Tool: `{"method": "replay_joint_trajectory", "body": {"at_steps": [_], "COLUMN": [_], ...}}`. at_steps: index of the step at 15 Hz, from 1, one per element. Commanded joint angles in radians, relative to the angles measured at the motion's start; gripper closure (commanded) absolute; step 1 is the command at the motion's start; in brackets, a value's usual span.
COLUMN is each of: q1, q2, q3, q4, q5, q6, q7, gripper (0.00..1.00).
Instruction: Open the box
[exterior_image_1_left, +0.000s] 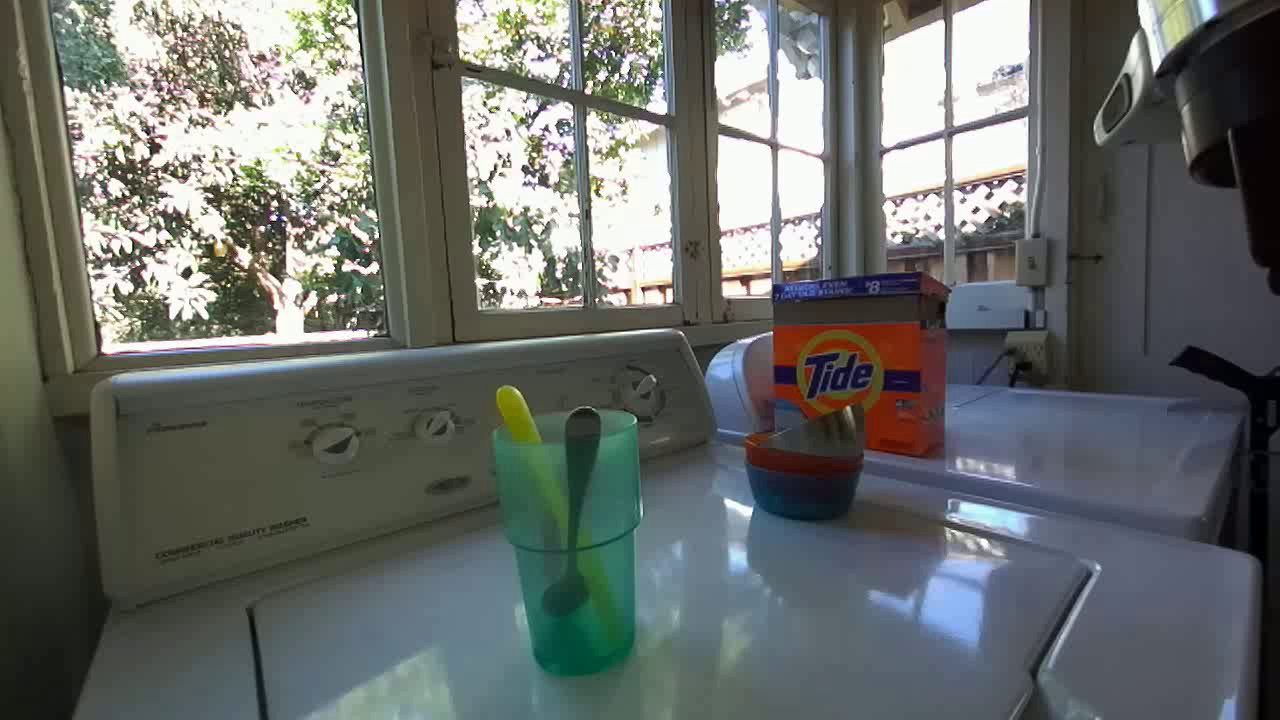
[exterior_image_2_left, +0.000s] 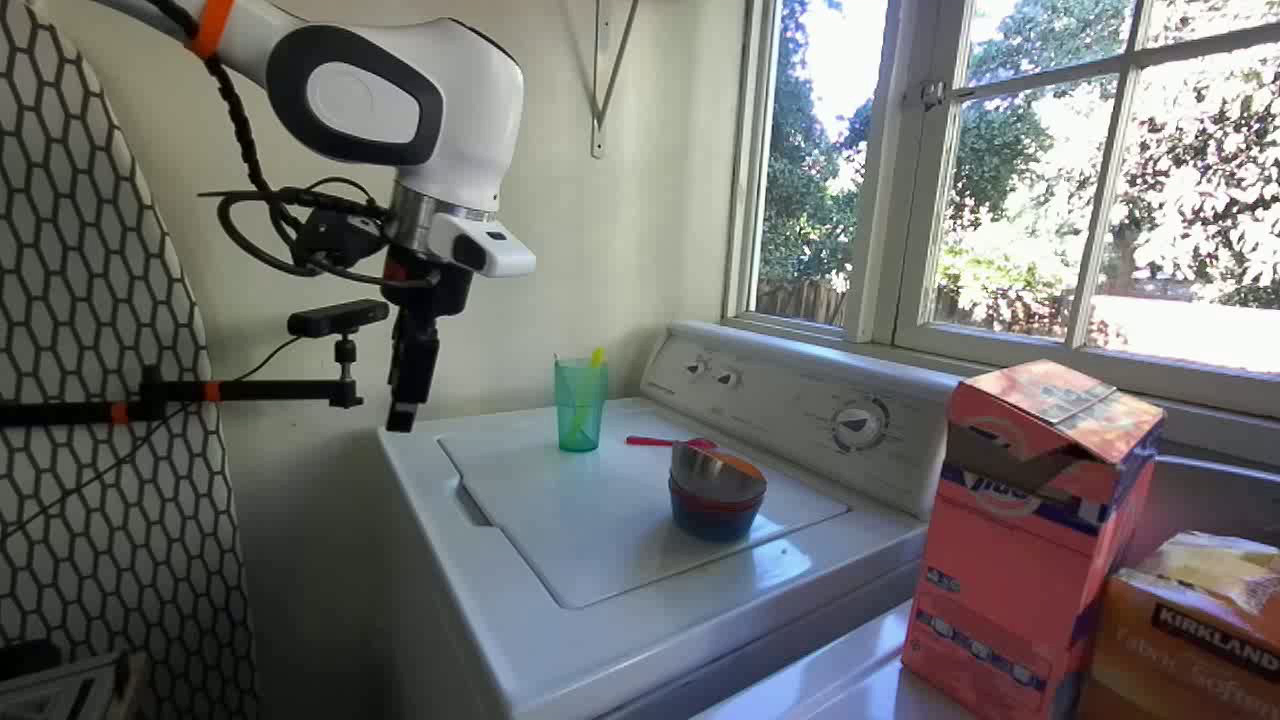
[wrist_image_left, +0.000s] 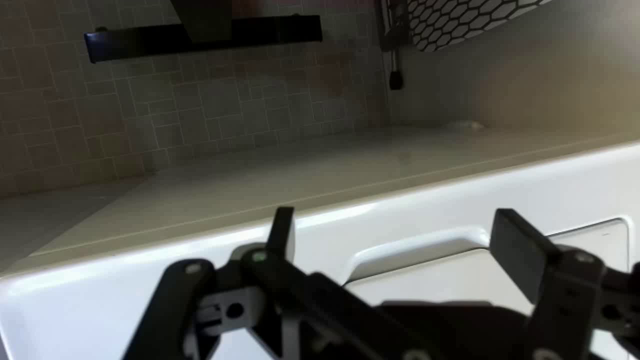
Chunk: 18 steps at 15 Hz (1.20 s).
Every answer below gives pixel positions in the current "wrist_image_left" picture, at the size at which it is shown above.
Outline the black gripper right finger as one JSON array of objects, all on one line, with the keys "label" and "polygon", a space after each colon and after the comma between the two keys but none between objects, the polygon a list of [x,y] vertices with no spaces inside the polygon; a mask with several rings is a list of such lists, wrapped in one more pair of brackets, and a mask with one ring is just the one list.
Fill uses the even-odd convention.
[{"label": "black gripper right finger", "polygon": [[592,253],[557,247],[511,208],[494,213],[490,255],[534,306],[523,350],[532,360],[601,360],[596,331],[640,357],[640,272],[614,271]]}]

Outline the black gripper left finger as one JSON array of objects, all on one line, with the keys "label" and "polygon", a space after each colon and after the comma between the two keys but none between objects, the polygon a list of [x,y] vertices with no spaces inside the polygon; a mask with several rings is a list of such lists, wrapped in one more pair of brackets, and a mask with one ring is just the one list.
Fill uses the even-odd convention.
[{"label": "black gripper left finger", "polygon": [[221,268],[203,259],[170,264],[121,360],[211,360],[234,331],[245,331],[271,360],[370,360],[320,299],[341,288],[298,271],[291,247],[294,211],[281,206],[268,239],[236,248]]}]

